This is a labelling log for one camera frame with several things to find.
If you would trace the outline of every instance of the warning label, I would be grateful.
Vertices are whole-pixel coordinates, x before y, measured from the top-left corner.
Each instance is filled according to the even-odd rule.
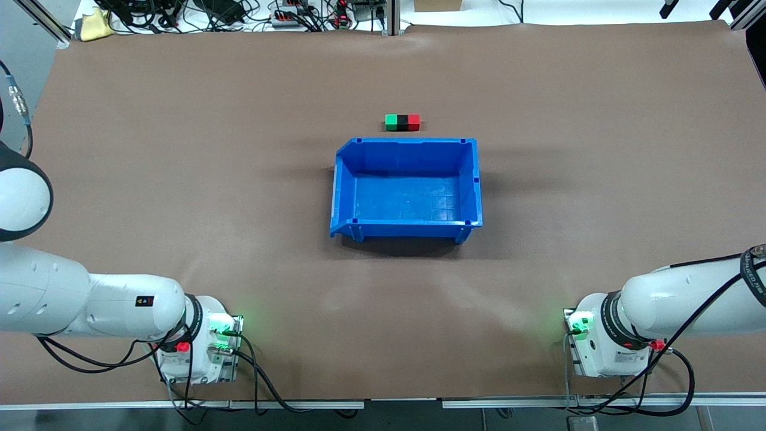
[[[638,361],[638,352],[614,352],[614,362],[618,364],[635,364]]]

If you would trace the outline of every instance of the yellow cloth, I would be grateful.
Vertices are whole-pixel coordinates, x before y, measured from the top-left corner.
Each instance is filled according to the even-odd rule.
[[[93,7],[93,15],[83,15],[83,26],[80,30],[81,41],[92,41],[113,35],[114,30],[109,26],[109,12]]]

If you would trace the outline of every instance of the brown table surface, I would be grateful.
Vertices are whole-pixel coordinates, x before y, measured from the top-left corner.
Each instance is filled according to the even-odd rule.
[[[335,151],[389,112],[478,139],[462,246],[329,238]],[[766,239],[766,94],[721,21],[112,37],[57,53],[34,128],[56,201],[22,243],[214,295],[290,399],[561,394],[562,308]],[[84,376],[0,343],[0,403],[165,398],[148,362]],[[763,334],[678,347],[700,391],[766,390]],[[667,362],[650,391],[685,390]],[[251,399],[250,375],[195,392]]]

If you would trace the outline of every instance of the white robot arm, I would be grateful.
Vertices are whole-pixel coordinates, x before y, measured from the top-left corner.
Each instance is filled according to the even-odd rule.
[[[727,283],[683,335],[766,331],[761,283],[766,264],[755,263],[766,257],[765,249],[761,245],[743,255],[666,266],[631,278],[621,291],[588,295],[566,317],[574,334],[575,372],[590,377],[640,373],[647,365],[649,343],[673,337]]]
[[[235,378],[241,317],[156,275],[91,274],[73,260],[10,241],[36,231],[53,204],[42,170],[0,142],[0,331],[37,337],[130,337],[154,343],[175,382]]]

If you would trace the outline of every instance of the blue plastic bin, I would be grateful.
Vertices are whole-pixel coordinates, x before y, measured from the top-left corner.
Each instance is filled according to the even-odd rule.
[[[476,140],[353,138],[336,154],[330,236],[452,238],[483,224]]]

